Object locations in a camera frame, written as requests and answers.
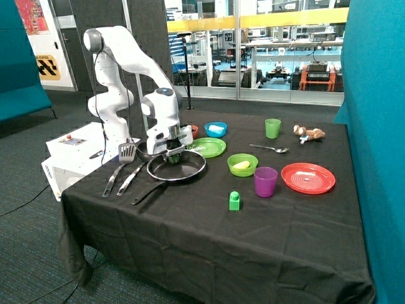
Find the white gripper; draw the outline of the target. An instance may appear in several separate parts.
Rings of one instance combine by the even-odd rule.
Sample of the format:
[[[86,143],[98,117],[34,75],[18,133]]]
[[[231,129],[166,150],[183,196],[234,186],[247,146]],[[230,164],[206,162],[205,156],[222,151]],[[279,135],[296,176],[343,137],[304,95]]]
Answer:
[[[164,127],[155,125],[147,132],[147,152],[149,155],[157,155],[164,153],[167,150],[173,150],[182,146],[188,146],[194,140],[192,135],[192,127],[190,125],[172,125]],[[177,158],[181,158],[182,151],[176,154]],[[163,155],[163,160],[168,161],[168,157]]]

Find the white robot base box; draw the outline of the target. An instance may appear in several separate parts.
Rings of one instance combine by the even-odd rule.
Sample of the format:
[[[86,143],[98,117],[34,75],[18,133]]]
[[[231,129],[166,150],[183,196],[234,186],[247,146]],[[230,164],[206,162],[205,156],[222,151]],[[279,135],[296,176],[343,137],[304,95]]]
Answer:
[[[41,165],[56,201],[62,192],[118,156],[119,142],[105,141],[102,126],[91,122],[46,143],[50,157]]]

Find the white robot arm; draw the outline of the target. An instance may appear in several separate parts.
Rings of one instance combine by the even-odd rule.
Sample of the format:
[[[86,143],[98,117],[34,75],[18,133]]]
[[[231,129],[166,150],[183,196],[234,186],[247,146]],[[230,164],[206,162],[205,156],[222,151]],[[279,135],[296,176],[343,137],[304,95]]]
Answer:
[[[164,154],[170,163],[178,163],[193,136],[190,127],[180,125],[182,97],[161,67],[141,50],[125,27],[90,28],[85,31],[83,41],[93,54],[96,80],[107,89],[88,102],[91,113],[101,120],[105,141],[121,144],[131,139],[127,121],[117,115],[134,103],[134,95],[123,85],[120,71],[142,74],[157,86],[140,101],[142,114],[156,121],[146,132],[147,152]]]

